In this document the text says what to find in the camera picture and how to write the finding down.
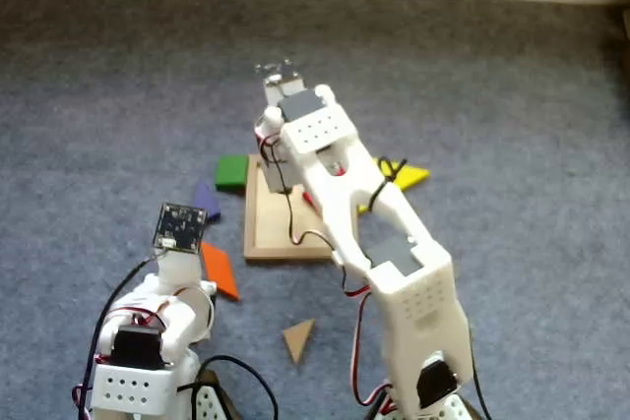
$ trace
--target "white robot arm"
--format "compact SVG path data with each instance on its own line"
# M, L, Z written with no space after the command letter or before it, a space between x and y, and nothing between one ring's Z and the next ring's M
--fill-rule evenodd
M204 210L164 204L154 247L158 273L116 300L104 319L95 356L92 419L188 420L200 362L189 349L210 337L217 285L202 280L199 245ZM199 389L196 419L226 419L218 393ZM83 418L91 418L88 411Z
M385 317L389 396L407 420L470 418L455 395L472 378L473 359L451 256L401 190L384 181L331 89L306 89L287 62L271 73L268 107L255 129L268 185L289 192L303 184L322 215L334 262L369 283ZM401 237L366 254L352 226L359 205L371 205Z

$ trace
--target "red wire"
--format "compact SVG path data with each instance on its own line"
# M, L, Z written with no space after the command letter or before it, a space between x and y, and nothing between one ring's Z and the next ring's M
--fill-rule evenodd
M111 314L112 312L118 312L120 310L127 310L130 312L137 312L140 314L148 315L148 317L145 318L146 325L151 321L151 318L156 318L159 324L162 325L163 328L166 328L166 324L164 323L164 320L162 320L161 317L153 310L145 309L142 307L117 307L115 309L110 310L109 313Z
M350 383L352 385L352 393L354 394L354 398L356 399L356 401L360 405L363 405L364 407L367 407L371 405L372 403L374 403L374 400L376 400L376 397L382 390L390 388L392 386L389 383L382 384L381 386L373 390L372 393L369 396L367 396L365 400L362 400L361 396L358 393L358 359L359 359L359 353L361 349L361 322L363 321L363 310L365 309L365 302L367 301L367 298L370 295L371 295L371 292L366 292L358 305L358 315L356 318L356 327L354 329L354 350L353 350L353 356L352 356L352 361L351 361L351 366L350 366L351 367Z
M394 404L394 401L392 400L392 398L388 396L387 400L385 401L385 404L383 405L383 407L381 407L380 414L389 415L390 413L396 410L398 410L398 408Z
M347 278L347 273L346 273L346 268L342 267L342 273L344 274L344 276L342 277L342 290L344 291L344 294L347 297L356 297L357 295L361 295L365 292L367 292L368 290L370 290L370 285L369 284L365 284L363 287L360 287L356 290L347 290L346 289L346 278Z

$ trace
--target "wooden board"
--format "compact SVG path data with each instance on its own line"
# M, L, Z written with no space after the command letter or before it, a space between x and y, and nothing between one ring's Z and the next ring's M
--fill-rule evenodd
M323 231L321 217L304 202L302 191L302 186L295 186L289 196L296 237L308 229ZM269 192L260 157L250 155L245 196L245 259L316 260L331 257L326 243L313 235L306 236L301 245L293 245L288 238L288 218L286 197Z

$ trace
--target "wire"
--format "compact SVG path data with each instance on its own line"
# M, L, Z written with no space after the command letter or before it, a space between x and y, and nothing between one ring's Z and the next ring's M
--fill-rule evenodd
M370 290L370 286L369 284L365 284L363 287L360 287L358 289L355 290L347 290L346 289L346 279L347 279L347 273L346 273L346 267L342 266L342 291L344 292L344 294L347 297L356 297L359 296L365 292L367 292L368 290Z
M116 288L112 291L111 295L105 302L104 307L100 311L100 315L98 316L98 320L96 321L96 325L94 326L94 333L92 335L92 342L90 343L90 351L88 353L88 362L86 363L86 371L83 375L83 382L80 387L80 395L79 395L79 405L77 406L79 409L77 419L78 420L86 420L85 418L85 409L86 409L86 401L88 397L88 388L87 385L90 382L90 377L92 375L92 367L95 361L95 353L96 346L98 345L98 336L100 335L100 330L102 329L102 325L105 321L105 317L107 317L107 313L109 312L109 307L113 304L114 300L120 293L120 291L129 283L134 276L140 272L140 270L146 266L151 261L155 261L157 258L166 254L166 250L161 253L155 254L150 258L146 258L145 260L140 261L129 273L125 276L124 279L116 286Z
M407 160L403 159L399 163L398 166L394 167L394 164L392 164L392 161L389 159L389 157L381 156L381 157L378 158L377 163L378 163L378 169L381 172L383 172L383 163L385 163L387 165L387 167L389 167L390 173L389 173L389 175L386 175L385 173L383 173L385 178L383 179L383 182L381 182L381 185L376 188L376 191L374 191L374 193L370 197L370 202L367 205L368 211L372 211L372 208L374 207L374 202L376 202L376 199L378 198L378 196L381 193L381 191L383 190L383 188L385 188L387 183L388 182L394 182L396 180L396 176L398 176L398 173L401 172L401 170L403 169L405 164L407 164Z
M481 392L481 383L479 382L479 376L476 373L476 363L474 362L472 342L471 342L471 356L472 356L472 379L474 381L474 389L476 390L476 396L479 399L479 403L481 404L481 410L483 410L483 415L485 415L486 420L492 420L492 415L490 415L490 412L488 411L488 407L485 405L483 392Z
M191 385L182 386L181 388L177 389L177 391L183 390L184 388L193 390L193 395L191 396L191 402L190 402L191 407L192 407L192 418L197 418L197 416L196 416L196 414L197 414L197 402L196 402L197 392L199 391L199 388L203 386L203 384L209 384L209 383L201 383L199 381L199 378L201 377L202 373L206 370L206 368L211 363L214 363L215 361L228 361L230 363L234 363L235 365L243 368L249 374L254 376L256 378L256 380L260 383L260 385L263 387L263 389L267 393L267 396L269 397L269 400L272 403L272 406L274 408L273 419L274 420L278 420L278 416L279 416L278 402L276 401L276 396L274 395L274 392L269 387L269 385L267 384L265 379L258 373L258 371L256 371L250 365L248 365L244 361L241 361L240 359L235 358L234 356L230 356L228 354L218 354L218 355L212 356L212 357L208 358L207 360L205 360L203 363L201 363L201 366L199 367L199 371L197 371L197 376L195 378L195 383L193 383Z
M350 385L352 387L352 393L354 394L354 398L356 399L356 401L364 407L367 407L374 403L374 400L376 400L381 391L392 386L390 383L387 382L381 384L380 386L376 387L372 391L372 393L365 398L365 400L361 399L361 396L358 393L358 359L361 348L361 322L363 320L363 310L365 309L365 302L370 295L371 292L366 292L358 304L358 315L356 317L356 326L354 327L354 344L352 346L352 357L350 360Z
M70 390L70 396L72 397L72 401L77 408L79 407L80 392L81 392L81 384L77 384L76 386L72 388L72 390ZM83 418L85 420L91 420L92 417L90 415L90 412L87 410L87 408L84 408L83 412L84 412Z
M130 312L137 312L140 314L145 314L148 315L148 317L146 317L144 319L145 323L148 324L151 321L151 318L155 318L159 324L162 326L163 329L166 329L166 323L164 322L164 320L158 315L158 312L154 312L153 310L149 310L149 309L145 309L143 307L133 307L133 306L125 306L125 307L116 307L115 309L111 309L107 315L113 313L113 312L118 312L121 310L126 310L126 311L130 311Z
M263 140L263 143L265 143L270 137L265 138L265 140ZM278 170L278 175L280 176L280 182L283 185L283 189L286 190L286 183L284 181L284 176L283 176L283 171L280 168L279 162L276 159L276 152L274 151L274 147L276 145L277 142L273 142L270 146L270 150L272 153L272 160L273 160L273 164L276 165L276 169ZM291 205L291 199L288 196L287 192L284 192L284 196L286 197L286 204L288 205L288 238L291 241L291 243L295 246L301 245L302 242L304 241L304 238L306 238L307 235L314 235L317 236L318 238L320 238L324 243L326 243L331 250L335 251L335 248L333 247L333 244L328 240L328 238L326 238L326 236L318 230L305 230L300 236L299 238L295 238L293 236L293 206Z

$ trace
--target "wooden triangle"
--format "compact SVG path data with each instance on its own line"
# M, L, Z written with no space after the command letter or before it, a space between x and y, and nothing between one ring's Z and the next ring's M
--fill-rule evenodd
M291 359L295 364L299 363L299 360L302 357L302 351L304 351L306 340L313 329L314 323L315 319L310 319L302 322L301 324L297 324L290 329L283 330L286 347L288 348Z

